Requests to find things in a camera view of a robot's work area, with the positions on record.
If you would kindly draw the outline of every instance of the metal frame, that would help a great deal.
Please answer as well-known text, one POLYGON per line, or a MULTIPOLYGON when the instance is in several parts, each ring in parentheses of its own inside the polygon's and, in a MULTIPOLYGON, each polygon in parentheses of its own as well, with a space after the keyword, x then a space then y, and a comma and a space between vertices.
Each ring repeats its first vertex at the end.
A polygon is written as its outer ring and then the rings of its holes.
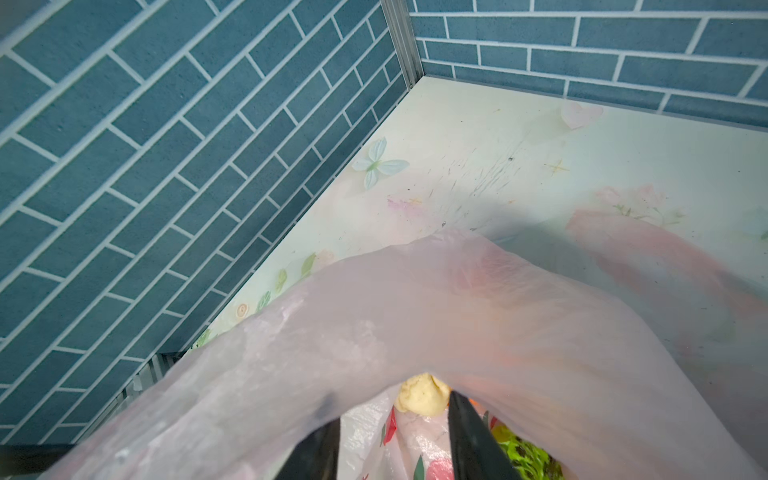
POLYGON ((419 49, 416 47, 416 37, 413 34, 406 0, 381 0, 381 3, 392 43, 395 44, 402 77, 410 90, 424 76, 424 68, 422 59, 419 57, 419 49))

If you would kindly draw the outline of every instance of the brick pattern wallpaper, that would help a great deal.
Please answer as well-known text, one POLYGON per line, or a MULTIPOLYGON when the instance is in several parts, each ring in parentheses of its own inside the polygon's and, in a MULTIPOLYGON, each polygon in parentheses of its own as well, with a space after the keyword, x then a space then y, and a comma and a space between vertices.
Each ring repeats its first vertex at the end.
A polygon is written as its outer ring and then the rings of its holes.
POLYGON ((764 0, 406 0, 426 74, 768 127, 764 0))
POLYGON ((0 442, 68 443, 189 345, 406 86, 378 0, 14 4, 0 442))

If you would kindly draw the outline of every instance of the green vegetable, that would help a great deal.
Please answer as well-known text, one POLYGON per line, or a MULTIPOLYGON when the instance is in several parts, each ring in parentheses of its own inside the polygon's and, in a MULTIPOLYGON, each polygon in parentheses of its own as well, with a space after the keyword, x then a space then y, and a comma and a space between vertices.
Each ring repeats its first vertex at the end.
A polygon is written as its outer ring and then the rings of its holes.
POLYGON ((495 425, 491 434, 524 480, 564 480, 557 460, 515 435, 506 425, 495 425))

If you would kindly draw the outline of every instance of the pink plastic bag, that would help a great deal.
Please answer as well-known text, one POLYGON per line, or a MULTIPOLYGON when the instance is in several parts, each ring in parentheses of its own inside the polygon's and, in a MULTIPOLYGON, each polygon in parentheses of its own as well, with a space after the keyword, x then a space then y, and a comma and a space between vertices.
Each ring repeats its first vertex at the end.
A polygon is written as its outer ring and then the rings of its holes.
POLYGON ((43 478, 260 478, 421 372, 581 480, 765 475, 622 302, 454 232, 313 274, 188 353, 43 478))

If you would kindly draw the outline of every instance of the blue tile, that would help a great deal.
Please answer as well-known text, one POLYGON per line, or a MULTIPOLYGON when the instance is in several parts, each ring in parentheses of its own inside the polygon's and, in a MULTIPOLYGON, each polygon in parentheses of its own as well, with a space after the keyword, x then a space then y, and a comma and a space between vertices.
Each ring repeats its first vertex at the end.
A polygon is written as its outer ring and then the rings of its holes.
POLYGON ((82 393, 54 392, 12 437, 8 445, 37 445, 82 393))
POLYGON ((250 209, 264 198, 266 192, 285 171, 285 167, 276 158, 270 160, 227 205, 227 210, 240 219, 245 218, 250 209))
POLYGON ((682 53, 698 25, 694 18, 582 18, 577 45, 682 53))
POLYGON ((8 336, 56 286, 55 280, 22 273, 0 291, 0 336, 8 336))
POLYGON ((368 86, 360 92, 352 104, 346 108, 346 114, 349 117, 349 120, 354 123, 362 117, 362 114, 368 110, 368 107, 370 107, 379 94, 387 88, 388 84, 389 82, 384 77, 384 72, 379 72, 379 74, 371 80, 368 86))
POLYGON ((141 202, 200 143, 200 138, 177 122, 129 168, 112 188, 141 202))
POLYGON ((261 126, 338 44, 336 29, 326 22, 243 107, 243 114, 253 126, 261 126))
POLYGON ((0 57, 0 130, 40 98, 48 86, 8 57, 0 57))
POLYGON ((168 185, 163 187, 163 190, 160 190, 157 196, 118 233, 112 240, 112 244, 131 253, 138 253, 193 195, 194 192, 189 187, 175 178, 171 179, 168 185))
POLYGON ((331 84, 336 84, 373 43, 368 28, 358 28, 354 35, 323 66, 331 84))
POLYGON ((379 3, 379 0, 355 0, 347 2, 339 8, 333 16, 339 25, 341 35, 346 35, 355 29, 355 26, 365 18, 368 12, 379 3))
POLYGON ((120 65, 104 57, 19 133, 61 156, 137 86, 120 65))
POLYGON ((123 112, 114 126, 139 144, 155 134, 207 83, 186 58, 177 62, 123 112))
POLYGON ((371 30, 373 30, 373 36, 379 37, 387 29, 386 18, 384 18, 384 12, 381 7, 377 8, 375 12, 368 17, 368 23, 371 24, 371 30))
POLYGON ((131 205, 102 194, 32 262, 32 268, 67 276, 128 214, 131 205))
POLYGON ((445 38, 442 17, 411 17, 413 34, 417 37, 445 38))
POLYGON ((357 81, 355 74, 348 74, 336 90, 315 110, 315 113, 304 122, 304 125, 280 148, 280 157, 288 165, 298 160, 359 89, 360 82, 357 81))
POLYGON ((168 315, 167 313, 161 314, 147 331, 141 334, 139 340, 128 350, 127 355, 137 359, 147 358, 160 346, 165 336, 174 329, 180 320, 177 316, 168 315))
POLYGON ((340 115, 333 124, 330 125, 326 133, 317 139, 315 147, 324 157, 339 143, 344 134, 349 131, 349 124, 343 115, 340 115))
POLYGON ((310 204, 312 198, 304 190, 299 190, 293 196, 290 202, 283 207, 279 214, 272 219, 269 225, 264 229, 264 238, 270 242, 276 242, 282 237, 283 231, 294 221, 297 220, 304 207, 310 204))
POLYGON ((63 221, 134 152, 132 146, 105 130, 27 200, 26 206, 63 221))
POLYGON ((22 212, 0 225, 0 279, 8 275, 56 227, 22 212))
POLYGON ((315 74, 310 81, 299 90, 293 99, 288 102, 288 110, 296 121, 301 121, 313 109, 317 102, 328 93, 328 84, 321 74, 315 74))
POLYGON ((416 0, 421 12, 471 12, 472 0, 416 0))
POLYGON ((528 91, 543 91, 549 94, 562 94, 565 80, 557 78, 534 77, 526 74, 504 73, 500 71, 485 71, 477 68, 456 67, 456 78, 459 80, 477 81, 490 85, 504 85, 528 91))
POLYGON ((121 360, 101 379, 88 396, 76 406, 65 419, 65 423, 90 422, 123 389, 128 380, 141 366, 130 360, 121 360))
POLYGON ((112 287, 112 293, 136 298, 152 280, 184 248, 190 239, 176 230, 168 229, 149 247, 120 281, 112 287))
POLYGON ((245 147, 245 150, 237 156, 234 163, 246 175, 251 175, 272 155, 277 145, 293 131, 295 126, 288 114, 285 111, 281 111, 270 124, 264 127, 258 137, 245 147))
POLYGON ((269 74, 301 41, 301 34, 289 16, 283 18, 270 33, 250 51, 262 73, 269 74))
POLYGON ((636 108, 655 110, 664 95, 656 91, 634 90, 632 88, 608 87, 572 81, 568 86, 569 98, 604 101, 609 104, 629 105, 636 108))
POLYGON ((397 79, 389 86, 384 95, 373 105, 373 111, 379 119, 383 120, 390 108, 400 99, 402 94, 406 92, 406 81, 402 77, 397 79))
POLYGON ((216 290, 225 293, 231 292, 248 275, 250 269, 256 266, 256 262, 269 248, 270 246, 264 240, 255 239, 250 247, 243 252, 243 256, 238 258, 227 273, 221 277, 221 280, 216 284, 216 290))
POLYGON ((13 49, 59 81, 140 11, 135 0, 73 0, 13 49))
POLYGON ((339 0, 302 0, 293 9, 293 14, 304 33, 309 33, 338 3, 339 0))
POLYGON ((468 63, 470 65, 478 64, 478 48, 475 45, 428 41, 427 52, 429 53, 430 60, 468 63))
POLYGON ((392 57, 388 62, 386 62, 386 74, 389 75, 390 78, 394 78, 402 73, 402 70, 400 69, 400 62, 397 59, 397 55, 392 57))
POLYGON ((672 95, 664 107, 664 113, 691 115, 731 121, 738 124, 768 127, 768 108, 738 104, 730 101, 672 95))
POLYGON ((480 58, 487 67, 515 68, 525 70, 528 63, 528 51, 516 47, 480 47, 480 58))
POLYGON ((422 67, 424 68, 424 73, 429 76, 453 78, 453 70, 450 65, 422 61, 422 67))
POLYGON ((202 187, 240 148, 253 132, 234 116, 205 147, 181 169, 181 176, 202 187))
POLYGON ((24 418, 79 358, 77 353, 50 352, 0 404, 0 423, 13 425, 24 418))
MULTIPOLYGON (((586 20, 588 19, 582 19, 582 27, 586 20)), ((448 31, 451 38, 463 38, 465 40, 570 45, 573 28, 573 18, 448 18, 448 31)))
POLYGON ((208 287, 230 265, 230 261, 221 255, 213 255, 200 272, 181 290, 179 296, 168 306, 171 312, 186 314, 203 295, 208 287))
POLYGON ((13 383, 131 261, 104 249, 0 352, 0 383, 13 383))
POLYGON ((395 45, 392 44, 392 37, 387 33, 357 65, 357 73, 360 74, 363 83, 371 78, 376 70, 384 64, 386 59, 389 58, 394 51, 395 45))
POLYGON ((259 234, 261 228, 270 221, 277 208, 268 201, 261 202, 253 213, 245 219, 232 237, 221 247, 221 251, 230 257, 237 257, 243 248, 259 234))
POLYGON ((694 53, 768 58, 768 20, 712 18, 701 34, 694 53))
POLYGON ((176 220, 176 225, 189 233, 197 233, 244 181, 240 174, 228 167, 176 220))
POLYGON ((306 182, 310 192, 317 195, 323 189, 323 185, 357 151, 357 147, 371 134, 375 126, 376 119, 373 113, 369 112, 306 182))
POLYGON ((227 235, 237 226, 237 222, 226 214, 219 214, 216 220, 206 228, 192 243, 187 251, 176 260, 171 269, 182 275, 192 276, 195 270, 219 247, 227 235))
POLYGON ((288 0, 246 0, 192 49, 192 55, 214 76, 287 5, 288 0))
POLYGON ((181 288, 184 281, 173 275, 163 275, 144 298, 123 317, 114 329, 99 343, 62 386, 86 389, 120 356, 152 318, 157 315, 181 288))
POLYGON ((103 297, 58 345, 71 349, 90 349, 129 306, 130 303, 122 300, 103 297))
POLYGON ((754 71, 752 65, 626 57, 619 81, 735 95, 754 71))
POLYGON ((13 139, 0 147, 0 158, 0 210, 53 165, 49 159, 13 139))
POLYGON ((19 25, 26 22, 27 18, 40 8, 46 6, 49 0, 17 0, 13 2, 10 8, 3 8, 3 15, 0 16, 0 38, 6 37, 14 31, 19 25))
POLYGON ((530 0, 477 0, 478 12, 526 12, 530 0))
POLYGON ((634 10, 635 0, 536 0, 536 11, 634 10))
POLYGON ((203 135, 208 135, 259 82, 261 77, 244 58, 184 116, 203 135))
MULTIPOLYGON (((349 125, 346 124, 344 117, 339 118, 344 122, 343 135, 349 130, 349 125)), ((275 200, 281 206, 285 205, 291 195, 301 187, 304 180, 309 178, 312 171, 320 165, 320 162, 320 157, 318 157, 314 151, 308 151, 306 155, 304 155, 304 158, 291 169, 285 178, 283 178, 277 187, 275 187, 275 190, 272 191, 270 194, 272 200, 275 200)))
POLYGON ((757 83, 752 86, 746 96, 749 98, 768 100, 768 71, 763 72, 763 75, 757 79, 757 83))
POLYGON ((572 77, 611 80, 618 59, 618 55, 534 49, 531 52, 531 70, 572 77))
POLYGON ((209 292, 157 351, 159 353, 184 351, 188 347, 188 343, 193 340, 192 335, 216 311, 222 300, 224 300, 224 297, 218 293, 209 292))
POLYGON ((84 427, 58 427, 45 441, 48 445, 70 445, 84 427))
POLYGON ((208 22, 214 13, 204 0, 171 0, 114 50, 139 75, 149 78, 208 22))
POLYGON ((764 0, 645 0, 643 10, 768 10, 764 0))

